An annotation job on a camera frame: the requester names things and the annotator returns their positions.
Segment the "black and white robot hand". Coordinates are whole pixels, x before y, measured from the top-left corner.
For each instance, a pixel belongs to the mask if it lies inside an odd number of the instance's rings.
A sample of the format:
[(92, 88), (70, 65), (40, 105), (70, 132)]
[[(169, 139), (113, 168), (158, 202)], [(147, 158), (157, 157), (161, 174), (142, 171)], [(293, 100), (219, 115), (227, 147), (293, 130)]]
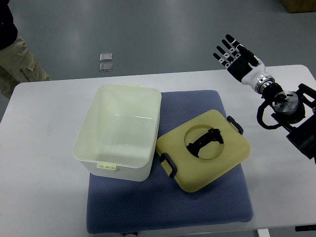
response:
[(250, 86), (256, 93), (275, 83), (275, 79), (266, 72), (265, 64), (234, 37), (227, 34), (222, 45), (216, 46), (218, 53), (214, 58), (241, 84)]

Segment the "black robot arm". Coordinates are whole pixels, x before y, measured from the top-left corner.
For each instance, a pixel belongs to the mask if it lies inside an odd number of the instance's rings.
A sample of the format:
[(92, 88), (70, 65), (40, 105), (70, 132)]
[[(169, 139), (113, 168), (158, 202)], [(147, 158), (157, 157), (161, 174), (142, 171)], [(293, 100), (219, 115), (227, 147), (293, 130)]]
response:
[[(316, 158), (316, 91), (300, 84), (297, 91), (285, 91), (276, 82), (267, 82), (260, 93), (264, 102), (257, 111), (257, 121), (264, 129), (283, 127), (286, 138), (308, 159)], [(267, 125), (263, 121), (266, 107), (273, 110), (277, 122)]]

